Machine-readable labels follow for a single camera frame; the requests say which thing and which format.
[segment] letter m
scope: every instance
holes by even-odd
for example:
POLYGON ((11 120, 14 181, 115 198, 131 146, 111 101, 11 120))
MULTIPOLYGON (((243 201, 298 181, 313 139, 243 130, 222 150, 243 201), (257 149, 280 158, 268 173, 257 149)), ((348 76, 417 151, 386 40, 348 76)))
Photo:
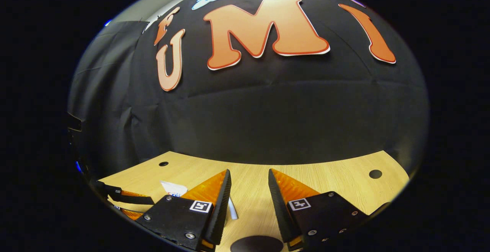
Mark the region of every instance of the letter m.
POLYGON ((252 55, 264 53, 267 38, 274 24, 277 41, 273 50, 282 56, 325 54, 328 42, 318 36, 310 20, 299 6, 301 0, 263 0, 255 15, 234 5, 217 8, 204 16, 211 23, 213 56, 208 60, 211 70, 236 65, 242 58, 231 47, 230 35, 252 55))

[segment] wooden tabletop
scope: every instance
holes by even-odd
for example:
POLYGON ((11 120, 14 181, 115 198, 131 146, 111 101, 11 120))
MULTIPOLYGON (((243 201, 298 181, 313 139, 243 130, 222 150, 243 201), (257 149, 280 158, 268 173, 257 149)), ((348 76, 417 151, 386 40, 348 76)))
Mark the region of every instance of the wooden tabletop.
MULTIPOLYGON (((385 151, 333 162, 297 165, 230 163, 169 151, 100 181, 124 191, 151 196, 157 202, 167 194, 161 180, 184 185, 190 190, 213 175, 230 170, 230 197, 238 219, 233 220, 227 214, 222 241, 216 247, 216 252, 230 252, 232 243, 247 236, 282 239, 268 187, 268 170, 271 168, 320 193, 335 191, 367 215, 392 201, 409 180, 403 168, 385 151), (159 166, 164 161, 168 165, 159 166), (371 178, 372 170, 381 171, 381 177, 371 178)), ((151 205, 121 203, 110 198, 109 201, 129 210, 145 212, 151 208, 151 205)), ((287 245, 284 245, 282 252, 286 251, 287 245)))

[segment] orange letter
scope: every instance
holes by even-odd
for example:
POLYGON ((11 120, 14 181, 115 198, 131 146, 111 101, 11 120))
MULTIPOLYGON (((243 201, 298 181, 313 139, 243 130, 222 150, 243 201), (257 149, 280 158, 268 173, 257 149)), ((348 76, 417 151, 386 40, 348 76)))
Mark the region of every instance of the orange letter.
POLYGON ((301 0, 263 0, 255 15, 234 5, 217 8, 204 16, 211 22, 213 56, 211 70, 236 65, 242 54, 231 48, 230 34, 254 58, 264 53, 272 24, 277 30, 273 50, 282 56, 325 54, 328 42, 319 37, 299 6, 301 0))
POLYGON ((165 52, 167 51, 167 45, 162 46, 156 53, 156 63, 158 68, 158 80, 160 86, 165 91, 174 89, 180 81, 182 76, 182 36, 185 33, 185 29, 178 31, 172 39, 170 39, 170 45, 173 52, 173 70, 170 76, 167 75, 165 70, 165 52))
POLYGON ((154 46, 160 41, 163 36, 167 33, 167 30, 165 29, 166 26, 170 25, 170 23, 173 20, 173 14, 177 13, 180 10, 180 7, 177 7, 173 9, 165 18, 158 24, 158 32, 156 34, 156 39, 154 46))
POLYGON ((393 52, 390 51, 390 48, 388 48, 385 40, 379 33, 378 29, 376 29, 376 27, 373 25, 368 15, 366 15, 362 11, 359 11, 344 4, 339 4, 339 6, 345 11, 348 11, 350 14, 352 14, 354 18, 364 28, 364 31, 366 32, 367 37, 371 42, 371 44, 369 45, 369 51, 375 59, 383 62, 388 62, 390 64, 394 64, 395 62, 397 62, 395 56, 393 55, 393 52))

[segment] wooden table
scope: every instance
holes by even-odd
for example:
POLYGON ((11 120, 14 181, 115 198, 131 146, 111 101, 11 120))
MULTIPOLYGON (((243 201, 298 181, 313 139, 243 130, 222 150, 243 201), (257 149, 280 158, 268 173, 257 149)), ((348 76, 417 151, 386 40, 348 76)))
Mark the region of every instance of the wooden table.
MULTIPOLYGON (((228 213, 222 241, 216 247, 216 252, 230 252, 232 243, 247 236, 264 235, 282 239, 268 187, 270 168, 320 193, 335 191, 367 215, 393 200, 409 180, 403 168, 384 151, 334 162, 297 165, 229 163, 169 151, 100 181, 121 187, 124 191, 151 196, 157 202, 167 194, 161 180, 184 185, 190 190, 229 169, 232 181, 230 197, 238 219, 231 219, 228 213), (159 166, 164 161, 168 165, 159 166), (372 170, 380 170, 382 176, 371 178, 369 172, 372 170)), ((141 212, 151 207, 121 203, 110 198, 109 201, 119 207, 141 212)), ((287 245, 284 245, 282 252, 286 251, 287 245)))

